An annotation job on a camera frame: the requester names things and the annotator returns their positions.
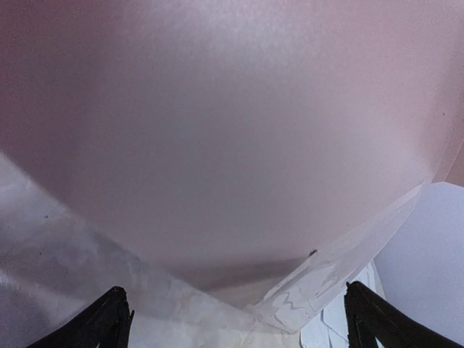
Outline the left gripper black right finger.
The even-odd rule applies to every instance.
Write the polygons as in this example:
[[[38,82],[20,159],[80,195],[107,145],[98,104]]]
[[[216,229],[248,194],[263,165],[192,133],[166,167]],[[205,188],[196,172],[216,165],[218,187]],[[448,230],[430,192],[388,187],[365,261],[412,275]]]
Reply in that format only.
[[[344,309],[349,348],[460,346],[410,319],[359,281],[347,284]]]

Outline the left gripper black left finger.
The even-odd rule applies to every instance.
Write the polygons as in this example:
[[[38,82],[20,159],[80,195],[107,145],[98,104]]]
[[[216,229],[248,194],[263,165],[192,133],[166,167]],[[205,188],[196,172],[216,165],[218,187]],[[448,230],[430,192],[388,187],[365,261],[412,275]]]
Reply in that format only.
[[[133,317],[125,289],[114,286],[63,327],[30,346],[126,348]]]

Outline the pink-brown file folder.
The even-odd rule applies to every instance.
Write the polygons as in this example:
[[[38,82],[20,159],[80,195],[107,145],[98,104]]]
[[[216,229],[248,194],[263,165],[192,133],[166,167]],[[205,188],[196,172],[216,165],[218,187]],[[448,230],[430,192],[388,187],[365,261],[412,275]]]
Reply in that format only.
[[[1,150],[113,241],[285,331],[443,179],[461,1],[3,1]]]

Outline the white printed sheet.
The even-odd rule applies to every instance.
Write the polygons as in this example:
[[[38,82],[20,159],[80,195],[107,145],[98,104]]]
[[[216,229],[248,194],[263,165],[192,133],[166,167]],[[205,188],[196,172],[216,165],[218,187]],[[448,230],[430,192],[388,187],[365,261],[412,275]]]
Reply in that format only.
[[[434,183],[361,281],[399,311],[463,343],[463,188]]]

